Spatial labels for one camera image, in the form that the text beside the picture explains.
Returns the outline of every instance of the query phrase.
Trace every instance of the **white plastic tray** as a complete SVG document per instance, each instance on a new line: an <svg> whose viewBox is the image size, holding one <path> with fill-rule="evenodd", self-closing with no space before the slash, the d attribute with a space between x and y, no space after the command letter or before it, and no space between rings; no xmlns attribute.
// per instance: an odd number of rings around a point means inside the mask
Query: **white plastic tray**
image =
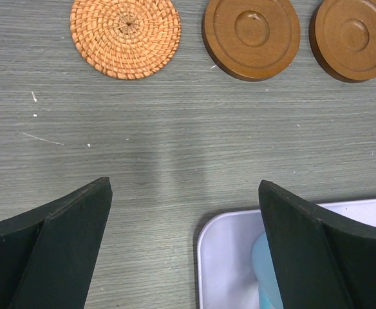
<svg viewBox="0 0 376 309"><path fill-rule="evenodd" d="M321 205L376 227L376 200ZM200 309L259 309L251 250L264 231L260 210L213 218L198 238Z"/></svg>

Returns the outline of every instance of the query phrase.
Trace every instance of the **brown wooden coaster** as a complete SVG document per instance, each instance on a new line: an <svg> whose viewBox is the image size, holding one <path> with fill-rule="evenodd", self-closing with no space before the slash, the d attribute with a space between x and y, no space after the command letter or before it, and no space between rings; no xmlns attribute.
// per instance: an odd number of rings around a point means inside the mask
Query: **brown wooden coaster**
<svg viewBox="0 0 376 309"><path fill-rule="evenodd" d="M210 0L202 37L215 63L237 79L269 79L299 48L300 29L288 0Z"/></svg>
<svg viewBox="0 0 376 309"><path fill-rule="evenodd" d="M325 0L310 23L312 52L345 82L376 77L376 0Z"/></svg>
<svg viewBox="0 0 376 309"><path fill-rule="evenodd" d="M170 0L75 0L70 26L82 57L119 79L140 79L163 68L181 37Z"/></svg>

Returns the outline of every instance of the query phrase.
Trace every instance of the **table surface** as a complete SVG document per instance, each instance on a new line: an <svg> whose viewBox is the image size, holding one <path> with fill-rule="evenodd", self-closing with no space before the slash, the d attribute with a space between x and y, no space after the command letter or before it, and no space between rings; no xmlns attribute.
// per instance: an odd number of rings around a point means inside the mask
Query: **table surface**
<svg viewBox="0 0 376 309"><path fill-rule="evenodd" d="M174 58L124 81L80 57L72 1L0 0L0 220L111 178L87 309L196 308L200 229L257 207L262 179L311 201L376 197L376 79L345 84L318 66L308 42L318 0L293 1L297 57L257 83L214 68L207 0L173 3Z"/></svg>

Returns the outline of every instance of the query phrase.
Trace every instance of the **white speck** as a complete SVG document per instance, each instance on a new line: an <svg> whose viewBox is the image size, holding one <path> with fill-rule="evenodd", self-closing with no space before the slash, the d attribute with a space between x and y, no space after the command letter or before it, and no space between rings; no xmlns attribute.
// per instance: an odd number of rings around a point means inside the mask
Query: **white speck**
<svg viewBox="0 0 376 309"><path fill-rule="evenodd" d="M62 143L52 142L51 140L46 140L46 139L44 139L44 138L36 137L36 136L31 135L31 134L26 134L26 133L23 133L23 132L22 132L22 134L25 135L25 136L32 137L32 138L34 138L34 139L36 139L36 140L42 140L43 142L48 142L48 143L53 143L53 144L57 144L57 145L62 145L62 146L64 146L64 144L62 144Z"/></svg>
<svg viewBox="0 0 376 309"><path fill-rule="evenodd" d="M252 19L259 19L258 18L258 15L257 14L248 14L248 16L247 17L250 17L250 18L252 18Z"/></svg>
<svg viewBox="0 0 376 309"><path fill-rule="evenodd" d="M38 100L37 100L36 97L35 97L35 93L33 93L33 91L31 91L31 94L32 94L32 98L33 98L33 100L35 101L35 103L38 102Z"/></svg>

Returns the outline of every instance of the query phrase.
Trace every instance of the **orange woven coaster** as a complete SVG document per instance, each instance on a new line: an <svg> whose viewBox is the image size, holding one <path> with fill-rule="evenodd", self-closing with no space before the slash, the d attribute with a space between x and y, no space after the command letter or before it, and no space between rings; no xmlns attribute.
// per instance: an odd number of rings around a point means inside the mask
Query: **orange woven coaster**
<svg viewBox="0 0 376 309"><path fill-rule="evenodd" d="M75 0L71 34L95 69L119 79L141 79L162 69L181 37L170 0Z"/></svg>

